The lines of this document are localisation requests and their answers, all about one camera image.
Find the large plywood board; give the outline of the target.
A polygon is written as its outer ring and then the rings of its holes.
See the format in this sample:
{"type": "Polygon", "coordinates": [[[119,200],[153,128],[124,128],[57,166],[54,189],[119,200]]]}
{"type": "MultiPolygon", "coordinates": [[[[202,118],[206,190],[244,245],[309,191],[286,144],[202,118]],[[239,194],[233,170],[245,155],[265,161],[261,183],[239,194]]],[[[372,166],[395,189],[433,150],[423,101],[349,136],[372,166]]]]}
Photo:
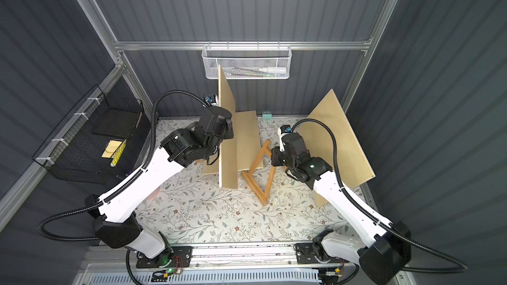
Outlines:
{"type": "MultiPolygon", "coordinates": [[[[333,90],[322,98],[308,118],[321,121],[334,134],[339,175],[345,185],[354,189],[376,177],[333,90]]],[[[333,166],[334,146],[329,133],[321,125],[304,122],[297,127],[297,132],[312,157],[320,157],[333,166]]]]}

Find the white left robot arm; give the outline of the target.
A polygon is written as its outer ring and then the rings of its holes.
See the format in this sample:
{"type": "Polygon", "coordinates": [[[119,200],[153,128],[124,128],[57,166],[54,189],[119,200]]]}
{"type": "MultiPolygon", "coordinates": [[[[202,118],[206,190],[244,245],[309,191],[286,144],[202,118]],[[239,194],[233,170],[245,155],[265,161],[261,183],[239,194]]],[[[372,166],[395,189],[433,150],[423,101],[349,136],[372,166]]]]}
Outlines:
{"type": "Polygon", "coordinates": [[[113,249],[134,250],[160,267],[169,265],[173,253],[166,238],[142,226],[135,209],[166,180],[215,155],[222,141],[233,137],[232,114],[218,106],[204,108],[199,121],[156,143],[146,166],[98,198],[102,206],[93,222],[95,236],[113,249]]]}

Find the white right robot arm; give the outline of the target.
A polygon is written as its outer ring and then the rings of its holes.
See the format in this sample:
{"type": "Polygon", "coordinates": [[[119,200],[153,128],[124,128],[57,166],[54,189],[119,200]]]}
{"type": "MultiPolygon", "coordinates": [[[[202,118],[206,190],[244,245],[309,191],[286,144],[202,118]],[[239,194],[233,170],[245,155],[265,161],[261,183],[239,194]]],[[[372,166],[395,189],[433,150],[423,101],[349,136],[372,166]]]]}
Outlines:
{"type": "Polygon", "coordinates": [[[327,228],[312,240],[319,262],[334,258],[358,265],[376,284],[387,284],[410,261],[411,250],[402,240],[381,228],[390,220],[378,214],[346,185],[338,184],[339,172],[320,157],[312,157],[303,138],[288,125],[279,129],[280,145],[271,151],[272,166],[284,166],[286,175],[325,198],[353,227],[347,237],[327,228]]]}

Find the small teal box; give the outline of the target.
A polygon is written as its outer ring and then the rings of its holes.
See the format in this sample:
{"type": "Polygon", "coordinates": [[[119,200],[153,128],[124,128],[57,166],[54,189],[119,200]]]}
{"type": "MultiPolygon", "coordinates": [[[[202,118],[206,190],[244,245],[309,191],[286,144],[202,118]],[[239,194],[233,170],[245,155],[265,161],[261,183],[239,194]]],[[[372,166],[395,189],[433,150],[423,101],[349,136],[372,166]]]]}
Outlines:
{"type": "Polygon", "coordinates": [[[262,112],[261,117],[263,120],[271,120],[273,115],[271,112],[262,112]]]}

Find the white tube in basket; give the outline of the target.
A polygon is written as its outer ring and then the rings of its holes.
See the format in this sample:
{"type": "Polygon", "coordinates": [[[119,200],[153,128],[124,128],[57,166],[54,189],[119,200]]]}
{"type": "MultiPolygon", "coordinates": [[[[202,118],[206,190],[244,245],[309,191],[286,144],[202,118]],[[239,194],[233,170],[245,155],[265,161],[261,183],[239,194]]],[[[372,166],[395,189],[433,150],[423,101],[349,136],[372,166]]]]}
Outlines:
{"type": "Polygon", "coordinates": [[[285,75],[287,73],[286,67],[262,67],[259,68],[258,71],[260,73],[265,73],[267,75],[285,75]]]}

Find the black tray in basket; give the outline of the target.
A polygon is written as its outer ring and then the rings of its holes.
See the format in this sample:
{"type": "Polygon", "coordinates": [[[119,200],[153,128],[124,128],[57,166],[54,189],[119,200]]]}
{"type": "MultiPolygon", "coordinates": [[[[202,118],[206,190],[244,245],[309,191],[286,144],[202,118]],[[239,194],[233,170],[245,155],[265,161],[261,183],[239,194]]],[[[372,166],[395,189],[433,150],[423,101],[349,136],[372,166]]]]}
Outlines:
{"type": "Polygon", "coordinates": [[[141,118],[141,112],[108,108],[98,117],[91,133],[115,139],[129,139],[139,125],[141,118]]]}

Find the yellow sticky note pad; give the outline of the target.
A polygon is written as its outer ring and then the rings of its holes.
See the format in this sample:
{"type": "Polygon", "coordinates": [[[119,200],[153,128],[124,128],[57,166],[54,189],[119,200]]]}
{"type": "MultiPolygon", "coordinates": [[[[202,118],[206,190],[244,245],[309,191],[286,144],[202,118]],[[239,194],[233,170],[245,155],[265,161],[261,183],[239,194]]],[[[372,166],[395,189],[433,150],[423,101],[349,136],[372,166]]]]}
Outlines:
{"type": "Polygon", "coordinates": [[[120,140],[110,140],[106,145],[104,152],[102,153],[102,158],[112,158],[117,149],[123,144],[123,141],[120,140]]]}

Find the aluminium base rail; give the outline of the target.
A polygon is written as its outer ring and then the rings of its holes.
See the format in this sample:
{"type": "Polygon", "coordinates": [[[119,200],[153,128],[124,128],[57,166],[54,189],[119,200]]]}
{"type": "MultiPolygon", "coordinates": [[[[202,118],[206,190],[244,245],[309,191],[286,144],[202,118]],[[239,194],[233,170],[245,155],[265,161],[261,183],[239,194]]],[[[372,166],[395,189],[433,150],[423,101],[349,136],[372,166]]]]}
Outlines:
{"type": "Polygon", "coordinates": [[[352,237],[339,237],[336,245],[318,259],[309,241],[263,241],[215,244],[176,244],[170,257],[162,263],[137,251],[131,253],[133,274],[146,281],[149,273],[172,272],[176,276],[190,273],[223,272],[231,270],[260,273],[275,270],[300,272],[334,270],[343,267],[353,271],[359,263],[358,250],[363,242],[352,237]]]}

